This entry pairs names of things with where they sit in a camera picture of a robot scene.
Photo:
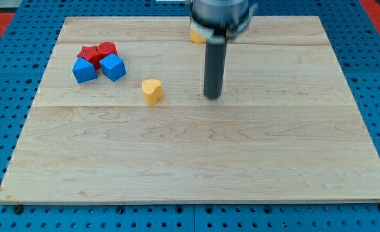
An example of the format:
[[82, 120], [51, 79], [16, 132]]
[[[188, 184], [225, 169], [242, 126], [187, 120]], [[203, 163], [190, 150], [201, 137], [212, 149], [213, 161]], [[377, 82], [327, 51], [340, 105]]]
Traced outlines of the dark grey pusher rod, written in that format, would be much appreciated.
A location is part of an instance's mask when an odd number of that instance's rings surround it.
[[207, 99], [218, 99], [223, 88], [227, 42], [206, 42], [203, 94]]

